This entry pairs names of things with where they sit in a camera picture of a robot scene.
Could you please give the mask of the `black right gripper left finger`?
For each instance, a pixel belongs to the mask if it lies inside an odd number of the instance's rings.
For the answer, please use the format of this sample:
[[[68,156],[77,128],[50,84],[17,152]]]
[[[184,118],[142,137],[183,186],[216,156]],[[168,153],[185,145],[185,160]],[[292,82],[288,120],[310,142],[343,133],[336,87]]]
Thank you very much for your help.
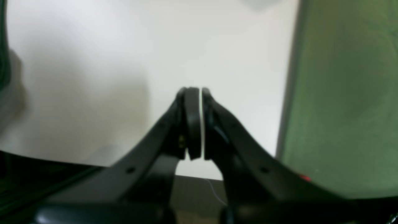
[[[36,224],[175,224],[178,163],[201,156],[200,91],[181,88],[168,110],[117,163],[46,200]]]

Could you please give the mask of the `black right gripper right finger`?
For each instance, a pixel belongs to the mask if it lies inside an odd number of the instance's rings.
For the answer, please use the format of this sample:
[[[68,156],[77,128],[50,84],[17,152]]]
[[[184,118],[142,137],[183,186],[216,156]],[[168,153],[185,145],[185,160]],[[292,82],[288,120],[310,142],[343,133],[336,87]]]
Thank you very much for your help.
[[[396,224],[397,198],[347,199],[304,179],[267,153],[202,89],[205,159],[221,171],[222,224]]]

